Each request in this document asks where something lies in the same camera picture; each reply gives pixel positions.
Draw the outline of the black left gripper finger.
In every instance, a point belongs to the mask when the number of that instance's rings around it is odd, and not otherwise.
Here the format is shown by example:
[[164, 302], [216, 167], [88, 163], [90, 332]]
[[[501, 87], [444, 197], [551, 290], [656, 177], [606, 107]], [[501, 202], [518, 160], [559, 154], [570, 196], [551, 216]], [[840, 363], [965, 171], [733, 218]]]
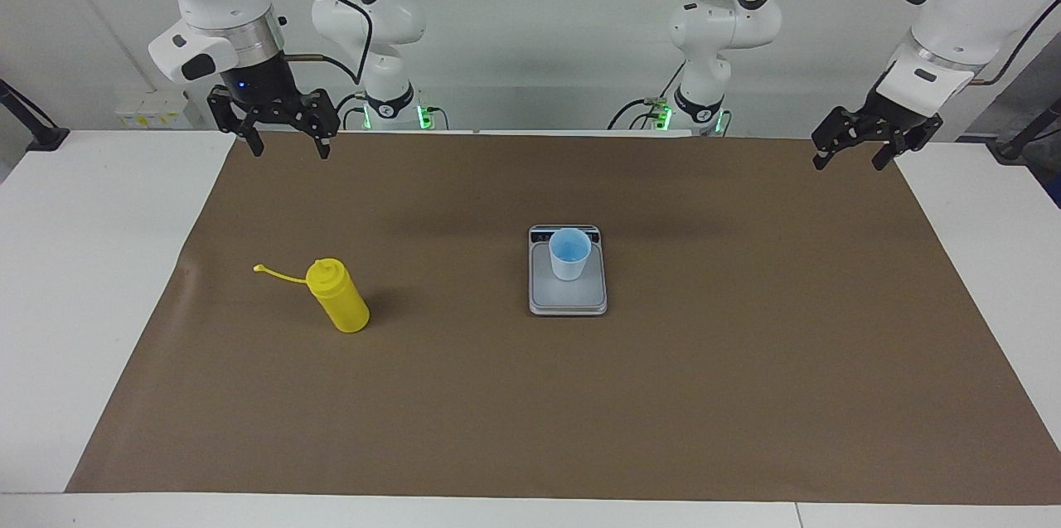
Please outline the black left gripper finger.
[[867, 128], [860, 112], [850, 112], [842, 106], [836, 106], [811, 133], [811, 141], [816, 149], [812, 166], [822, 172], [837, 153], [860, 145]]
[[883, 146], [872, 157], [873, 168], [882, 172], [899, 155], [923, 149], [942, 125], [941, 118], [928, 118], [923, 124], [914, 125], [908, 130], [899, 130], [898, 127], [890, 128], [885, 133]]

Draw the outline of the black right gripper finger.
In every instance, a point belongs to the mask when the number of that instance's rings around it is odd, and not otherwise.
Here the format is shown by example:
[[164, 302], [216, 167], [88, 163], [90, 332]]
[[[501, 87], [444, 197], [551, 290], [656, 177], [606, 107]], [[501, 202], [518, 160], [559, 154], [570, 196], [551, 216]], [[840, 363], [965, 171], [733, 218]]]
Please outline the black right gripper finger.
[[257, 128], [255, 116], [240, 118], [234, 112], [234, 99], [225, 86], [213, 86], [207, 94], [207, 105], [221, 133], [230, 133], [249, 146], [254, 157], [262, 157], [264, 145]]
[[340, 117], [326, 91], [311, 91], [303, 96], [303, 133], [311, 136], [321, 159], [328, 159], [331, 142], [337, 137]]

